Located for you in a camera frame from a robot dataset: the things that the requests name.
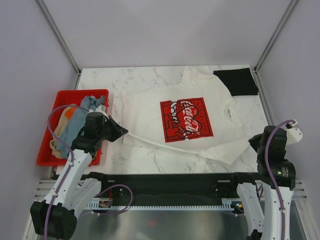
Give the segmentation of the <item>white t-shirt red print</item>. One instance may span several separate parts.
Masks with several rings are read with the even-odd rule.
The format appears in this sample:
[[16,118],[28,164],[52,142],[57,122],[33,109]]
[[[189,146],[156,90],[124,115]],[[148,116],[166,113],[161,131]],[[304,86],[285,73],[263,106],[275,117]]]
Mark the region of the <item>white t-shirt red print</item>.
[[122,93],[123,143],[197,154],[232,164],[249,147],[235,100],[208,66],[186,66],[181,82]]

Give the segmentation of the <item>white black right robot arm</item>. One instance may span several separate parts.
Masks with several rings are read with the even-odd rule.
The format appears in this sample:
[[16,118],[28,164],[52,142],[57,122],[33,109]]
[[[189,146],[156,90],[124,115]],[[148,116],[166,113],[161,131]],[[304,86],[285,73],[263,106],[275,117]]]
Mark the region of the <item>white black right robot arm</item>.
[[286,146],[303,137],[297,122],[287,120],[268,125],[263,133],[249,139],[257,153],[258,188],[251,173],[236,172],[229,184],[230,193],[239,197],[248,226],[248,240],[290,239],[291,201],[296,187],[296,169],[285,158]]

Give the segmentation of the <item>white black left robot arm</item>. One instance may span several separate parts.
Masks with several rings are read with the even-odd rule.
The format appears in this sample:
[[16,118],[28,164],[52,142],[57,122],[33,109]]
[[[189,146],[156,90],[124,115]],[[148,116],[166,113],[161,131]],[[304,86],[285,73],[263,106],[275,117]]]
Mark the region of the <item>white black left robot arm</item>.
[[77,227],[78,217],[95,196],[110,191],[108,182],[87,178],[78,186],[85,169],[92,162],[103,141],[114,142],[128,133],[111,116],[102,112],[88,113],[84,126],[73,140],[67,162],[55,184],[30,208],[35,233],[60,240],[69,240]]

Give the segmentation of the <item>light blue t-shirt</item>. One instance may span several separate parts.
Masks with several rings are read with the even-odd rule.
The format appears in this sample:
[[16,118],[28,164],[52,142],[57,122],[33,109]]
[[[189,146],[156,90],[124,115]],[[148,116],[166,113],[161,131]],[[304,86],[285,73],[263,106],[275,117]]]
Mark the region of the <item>light blue t-shirt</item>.
[[[100,105],[105,105],[105,96],[101,95],[100,98],[93,96],[85,96],[80,103],[80,106],[95,111]],[[71,147],[73,140],[77,137],[81,128],[85,125],[88,112],[86,110],[75,107],[72,116],[67,120],[66,126],[61,134],[56,135]],[[62,159],[67,159],[70,150],[61,142],[57,142],[56,149],[60,152]]]

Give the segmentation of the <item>orange garment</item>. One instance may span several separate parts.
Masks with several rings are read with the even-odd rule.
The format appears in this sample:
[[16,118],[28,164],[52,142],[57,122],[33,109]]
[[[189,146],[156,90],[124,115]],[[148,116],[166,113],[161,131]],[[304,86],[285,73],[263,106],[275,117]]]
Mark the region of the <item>orange garment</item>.
[[65,117],[70,120],[71,117],[73,116],[74,114],[74,111],[75,111],[75,108],[74,107],[71,107],[70,109],[68,109],[66,112],[65,112]]

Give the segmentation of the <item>beige t-shirt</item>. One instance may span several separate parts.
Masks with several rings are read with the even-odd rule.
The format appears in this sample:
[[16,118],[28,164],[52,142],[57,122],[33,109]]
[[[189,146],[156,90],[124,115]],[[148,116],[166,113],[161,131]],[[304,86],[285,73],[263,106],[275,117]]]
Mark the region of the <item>beige t-shirt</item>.
[[[59,118],[59,121],[58,121],[58,125],[54,130],[54,134],[59,138],[62,136],[62,134],[65,131],[65,128],[66,128],[66,126],[67,126],[67,124],[69,122],[69,119],[65,116],[65,112],[70,108],[73,108],[73,107],[68,106],[63,110],[63,112],[60,115],[60,118]],[[57,144],[58,144],[58,140],[55,139],[55,138],[53,138],[50,141],[49,146],[50,146],[50,148],[52,150],[51,154],[53,156],[55,156],[57,159],[63,159],[63,158],[65,158],[62,155],[63,151],[57,148]]]

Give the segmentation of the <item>red plastic bin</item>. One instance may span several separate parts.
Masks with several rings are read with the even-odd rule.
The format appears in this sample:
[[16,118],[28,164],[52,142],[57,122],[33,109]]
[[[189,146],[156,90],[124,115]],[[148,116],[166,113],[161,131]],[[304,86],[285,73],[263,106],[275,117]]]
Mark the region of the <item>red plastic bin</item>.
[[[57,93],[55,102],[53,104],[53,110],[63,105],[80,105],[81,101],[86,96],[93,96],[99,99],[101,96],[105,96],[103,105],[108,108],[108,96],[109,91],[107,89],[86,89],[86,90],[61,90]],[[49,129],[46,128],[43,141],[37,157],[37,164],[42,167],[57,167],[64,166],[66,159],[59,159],[52,155],[52,149],[50,148],[50,141],[53,140],[53,136]]]

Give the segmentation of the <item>folded black t-shirt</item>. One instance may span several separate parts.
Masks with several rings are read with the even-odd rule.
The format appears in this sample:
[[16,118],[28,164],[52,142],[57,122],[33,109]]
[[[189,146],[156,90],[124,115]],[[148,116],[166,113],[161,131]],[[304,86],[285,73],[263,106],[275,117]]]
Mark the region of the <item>folded black t-shirt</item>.
[[255,84],[250,68],[215,70],[213,72],[227,87],[233,97],[257,96],[259,89]]

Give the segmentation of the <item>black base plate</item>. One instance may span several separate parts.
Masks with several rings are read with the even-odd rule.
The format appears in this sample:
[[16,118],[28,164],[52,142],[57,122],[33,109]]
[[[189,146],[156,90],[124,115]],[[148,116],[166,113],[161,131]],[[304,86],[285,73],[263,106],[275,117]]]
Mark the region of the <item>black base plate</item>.
[[84,179],[101,181],[103,197],[116,205],[219,204],[237,199],[236,183],[260,180],[257,173],[104,174],[90,172]]

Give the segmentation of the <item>right aluminium frame post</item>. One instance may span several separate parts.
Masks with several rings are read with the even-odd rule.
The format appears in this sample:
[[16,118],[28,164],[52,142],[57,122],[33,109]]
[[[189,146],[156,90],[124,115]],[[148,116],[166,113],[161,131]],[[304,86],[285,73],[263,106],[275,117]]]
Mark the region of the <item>right aluminium frame post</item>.
[[286,7],[283,15],[281,16],[279,22],[277,23],[273,33],[271,34],[270,39],[268,40],[262,54],[260,55],[257,63],[253,67],[253,72],[257,74],[261,69],[263,63],[265,62],[266,58],[268,57],[270,51],[272,50],[273,46],[275,45],[277,39],[279,38],[280,34],[284,30],[286,24],[290,20],[293,12],[295,11],[297,5],[300,3],[300,0],[291,0]]

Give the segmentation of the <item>aluminium frame post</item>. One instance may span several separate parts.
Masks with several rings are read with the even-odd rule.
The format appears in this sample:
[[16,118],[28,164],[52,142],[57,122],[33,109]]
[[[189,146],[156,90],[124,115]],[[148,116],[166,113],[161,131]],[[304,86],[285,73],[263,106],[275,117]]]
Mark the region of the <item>aluminium frame post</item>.
[[261,69],[263,63],[265,62],[266,58],[268,57],[270,51],[272,50],[273,46],[275,45],[277,39],[279,38],[280,34],[284,30],[286,24],[290,20],[293,12],[295,11],[297,5],[300,3],[300,0],[291,0],[286,7],[283,15],[281,16],[279,22],[277,23],[273,33],[271,34],[270,39],[268,40],[262,54],[260,55],[257,63],[253,67],[253,72],[257,74]]
[[44,0],[35,0],[35,3],[38,5],[41,13],[44,15],[44,18],[47,21],[47,24],[49,25],[50,29],[52,30],[57,42],[59,43],[60,47],[62,48],[65,56],[67,57],[69,63],[71,64],[73,70],[75,71],[76,75],[80,76],[82,70],[80,69],[73,54],[71,53],[61,31],[59,30],[53,16],[51,15],[45,1]]

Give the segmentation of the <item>left aluminium frame post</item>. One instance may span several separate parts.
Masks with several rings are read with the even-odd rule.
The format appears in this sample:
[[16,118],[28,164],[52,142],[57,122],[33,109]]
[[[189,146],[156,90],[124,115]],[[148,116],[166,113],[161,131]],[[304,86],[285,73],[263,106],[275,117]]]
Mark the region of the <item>left aluminium frame post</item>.
[[82,70],[80,69],[73,54],[71,53],[61,31],[59,30],[53,16],[51,15],[45,1],[44,0],[35,0],[35,3],[38,5],[41,13],[44,15],[44,18],[47,21],[47,24],[49,25],[50,29],[52,30],[57,42],[59,43],[60,47],[62,48],[65,56],[67,57],[69,63],[71,64],[73,70],[75,71],[76,75],[80,76]]

